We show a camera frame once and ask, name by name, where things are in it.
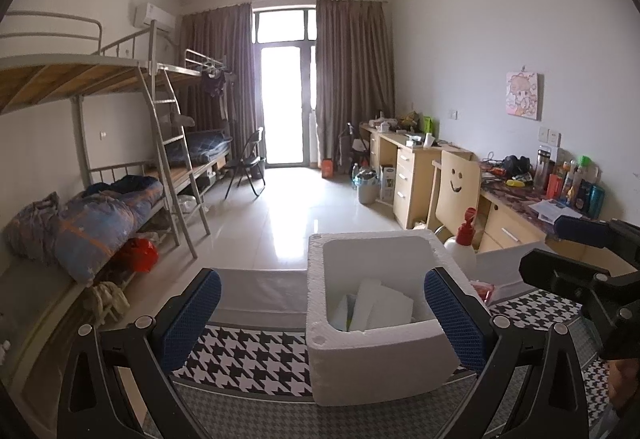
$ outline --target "blue blanket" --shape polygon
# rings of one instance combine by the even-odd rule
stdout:
[[[24,207],[4,236],[17,255],[60,265],[76,282],[88,284],[161,197],[160,181],[132,175],[92,185],[64,206],[52,193]]]
[[[208,164],[215,158],[226,154],[232,140],[222,130],[188,132],[186,136],[189,158],[194,166]],[[169,160],[169,165],[183,166],[182,142],[169,143],[166,146],[166,156]]]

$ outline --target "tile floor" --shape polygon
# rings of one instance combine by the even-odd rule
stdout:
[[[174,247],[167,238],[155,268],[138,275],[127,288],[131,310],[122,324],[141,314],[155,314],[203,267],[306,269],[308,238],[313,233],[401,229],[391,207],[359,204],[346,177],[324,180],[318,170],[280,168],[267,170],[266,181],[258,198],[247,180],[240,188],[234,183],[226,201],[228,181],[214,186],[206,197],[211,235],[206,235],[197,215],[190,221],[198,260],[193,260],[185,242]]]

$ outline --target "window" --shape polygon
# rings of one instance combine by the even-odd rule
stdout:
[[[252,31],[267,165],[308,165],[315,131],[309,119],[316,108],[316,10],[255,12]]]
[[[309,19],[307,23],[307,32],[309,40],[318,38],[318,26],[316,26],[316,10],[309,10]]]
[[[305,39],[304,10],[259,13],[258,43],[292,42]]]
[[[311,109],[313,111],[316,110],[316,79],[317,79],[317,70],[316,70],[316,46],[311,46],[311,70],[309,75],[309,88],[311,89]]]

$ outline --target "light switch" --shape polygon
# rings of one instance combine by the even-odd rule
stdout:
[[[557,130],[549,130],[549,145],[560,146],[560,132]]]
[[[547,129],[546,127],[540,127],[538,129],[538,141],[540,143],[549,142],[549,129]]]

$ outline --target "brown curtain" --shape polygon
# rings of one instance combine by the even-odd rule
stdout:
[[[189,48],[225,60],[229,72],[236,76],[227,86],[234,156],[240,156],[244,143],[263,119],[262,101],[257,98],[255,88],[253,14],[251,4],[239,4],[187,15],[180,27],[180,54]],[[178,99],[181,111],[196,122],[192,130],[225,128],[217,98],[211,98],[196,86],[181,90]]]
[[[347,122],[393,116],[391,46],[381,2],[318,0],[318,143],[320,159],[337,159]]]

